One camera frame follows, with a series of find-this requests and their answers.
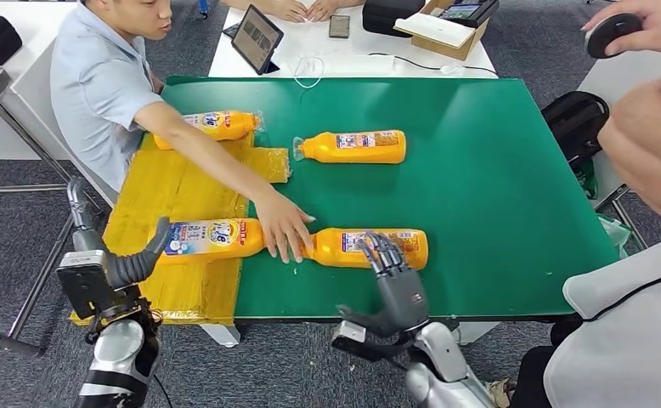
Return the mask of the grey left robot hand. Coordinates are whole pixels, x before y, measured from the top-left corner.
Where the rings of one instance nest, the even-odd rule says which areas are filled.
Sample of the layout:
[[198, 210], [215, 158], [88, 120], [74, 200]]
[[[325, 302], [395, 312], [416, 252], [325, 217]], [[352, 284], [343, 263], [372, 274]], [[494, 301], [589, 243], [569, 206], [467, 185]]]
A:
[[85, 179], [78, 176], [71, 176], [67, 185], [71, 216], [76, 227], [72, 236], [75, 250], [103, 252], [108, 264], [107, 279], [114, 289], [147, 280], [167, 242], [171, 230], [170, 219], [158, 219], [155, 234], [142, 251], [127, 256], [116, 255], [94, 228], [93, 215], [88, 209], [90, 200], [84, 195], [84, 186]]

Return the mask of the person's left hand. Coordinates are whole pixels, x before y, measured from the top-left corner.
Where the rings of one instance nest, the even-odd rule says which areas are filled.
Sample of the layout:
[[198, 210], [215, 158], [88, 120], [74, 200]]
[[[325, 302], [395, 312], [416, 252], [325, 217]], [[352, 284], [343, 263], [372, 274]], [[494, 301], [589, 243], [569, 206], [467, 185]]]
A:
[[661, 216], [661, 79], [614, 104], [598, 140], [618, 176]]

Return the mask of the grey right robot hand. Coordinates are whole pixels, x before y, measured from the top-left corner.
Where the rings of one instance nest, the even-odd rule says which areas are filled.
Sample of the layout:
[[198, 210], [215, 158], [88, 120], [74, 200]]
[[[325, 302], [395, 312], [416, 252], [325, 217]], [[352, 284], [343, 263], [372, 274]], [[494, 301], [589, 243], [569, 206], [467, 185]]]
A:
[[370, 230], [365, 232], [359, 247], [375, 273], [381, 310], [364, 314], [339, 305], [342, 318], [379, 337], [390, 337], [426, 323], [429, 318], [426, 291], [418, 271], [408, 265], [400, 248], [386, 235]]

